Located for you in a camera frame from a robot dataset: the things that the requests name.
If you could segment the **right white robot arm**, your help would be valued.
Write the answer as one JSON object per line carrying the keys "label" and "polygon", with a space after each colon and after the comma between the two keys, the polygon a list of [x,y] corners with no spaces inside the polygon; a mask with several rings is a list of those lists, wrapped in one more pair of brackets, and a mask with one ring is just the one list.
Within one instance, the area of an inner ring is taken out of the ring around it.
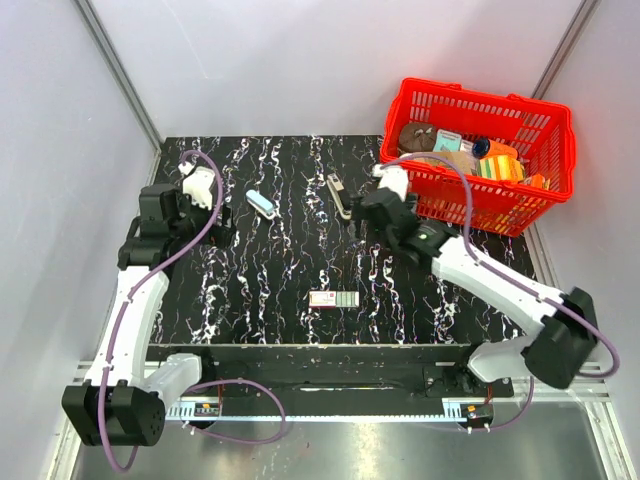
{"label": "right white robot arm", "polygon": [[595,308],[587,292],[575,287],[565,293],[539,284],[467,247],[457,230],[419,218],[392,190],[354,198],[352,220],[365,223],[394,256],[463,288],[522,329],[515,339],[471,348],[454,373],[463,394],[476,396],[505,377],[533,376],[566,389],[597,346]]}

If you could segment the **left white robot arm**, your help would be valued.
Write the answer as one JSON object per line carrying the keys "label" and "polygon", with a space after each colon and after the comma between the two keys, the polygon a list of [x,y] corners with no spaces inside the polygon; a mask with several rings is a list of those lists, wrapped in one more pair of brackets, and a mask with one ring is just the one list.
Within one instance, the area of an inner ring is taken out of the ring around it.
{"label": "left white robot arm", "polygon": [[104,338],[79,385],[65,388],[61,405],[81,442],[100,446],[155,445],[165,415],[189,389],[211,392],[215,369],[196,354],[172,354],[152,374],[145,365],[150,337],[175,263],[199,245],[225,247],[233,214],[216,180],[141,190],[117,257],[117,293]]}

